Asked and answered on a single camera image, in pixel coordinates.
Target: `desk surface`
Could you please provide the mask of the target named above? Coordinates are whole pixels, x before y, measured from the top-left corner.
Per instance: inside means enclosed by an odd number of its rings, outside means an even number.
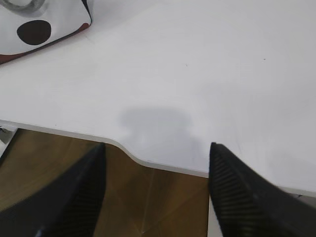
[[[316,193],[315,8],[95,0],[90,29],[0,67],[0,121],[201,176],[215,141],[274,184]]]

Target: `wooden floor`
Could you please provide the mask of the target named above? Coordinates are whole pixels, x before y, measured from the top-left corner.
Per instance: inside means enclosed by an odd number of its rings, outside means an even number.
[[[95,142],[19,130],[0,159],[0,210],[54,180]],[[207,179],[146,168],[107,145],[95,237],[206,237]]]

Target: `black polka dot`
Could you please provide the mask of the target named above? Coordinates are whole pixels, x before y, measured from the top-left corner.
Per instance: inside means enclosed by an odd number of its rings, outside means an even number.
[[[17,34],[24,43],[39,45],[49,39],[51,25],[42,20],[29,21],[18,28]]]

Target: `metal ring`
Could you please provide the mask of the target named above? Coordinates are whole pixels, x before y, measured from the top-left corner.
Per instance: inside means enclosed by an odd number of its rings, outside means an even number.
[[[32,0],[29,4],[25,6],[20,6],[11,3],[9,0],[0,0],[0,4],[10,11],[20,12],[20,13],[33,13],[43,6],[45,0]]]

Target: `white bag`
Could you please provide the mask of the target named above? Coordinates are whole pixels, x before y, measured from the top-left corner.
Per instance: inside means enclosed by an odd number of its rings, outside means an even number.
[[[0,64],[90,25],[87,0],[0,0]]]

